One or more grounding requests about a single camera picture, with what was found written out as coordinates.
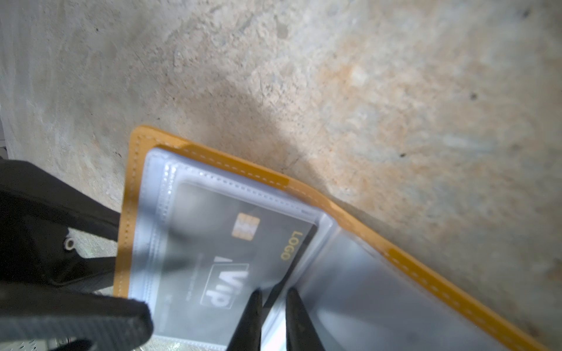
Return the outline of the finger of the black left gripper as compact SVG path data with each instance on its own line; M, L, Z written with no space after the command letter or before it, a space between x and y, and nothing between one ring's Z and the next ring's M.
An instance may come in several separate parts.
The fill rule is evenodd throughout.
M95 292L115 257L84 258L71 229L116 241L120 214L30 162L1 161L1 281Z
M134 350L154 326L142 301L1 283L1 342L63 340L59 350Z

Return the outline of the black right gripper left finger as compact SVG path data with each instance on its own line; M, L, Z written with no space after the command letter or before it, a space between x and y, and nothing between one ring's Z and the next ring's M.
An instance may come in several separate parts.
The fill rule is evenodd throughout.
M227 351L259 351L261 349L262 292L255 290L247 302Z

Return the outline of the yellow leather card holder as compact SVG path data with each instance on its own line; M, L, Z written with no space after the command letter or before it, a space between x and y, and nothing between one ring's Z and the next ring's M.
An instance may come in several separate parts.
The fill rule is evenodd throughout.
M261 350L287 350L285 305L296 288L325 350L540 350L506 322L313 188L246 160L141 126L130 136L114 293L148 304L153 319L159 257L182 182L235 185L286 199L315 235L275 292L262 296ZM163 338L174 350L226 350Z

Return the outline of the black VIP card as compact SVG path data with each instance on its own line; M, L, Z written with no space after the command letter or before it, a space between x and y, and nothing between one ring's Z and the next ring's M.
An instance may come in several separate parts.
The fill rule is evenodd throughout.
M235 185L177 189L159 257L156 335L224 347L250 295L276 291L317 231L286 199Z

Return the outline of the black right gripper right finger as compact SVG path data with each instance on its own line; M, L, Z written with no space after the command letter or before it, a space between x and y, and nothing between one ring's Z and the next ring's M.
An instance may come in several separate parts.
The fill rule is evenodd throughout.
M285 305L287 351L325 351L296 288L290 288Z

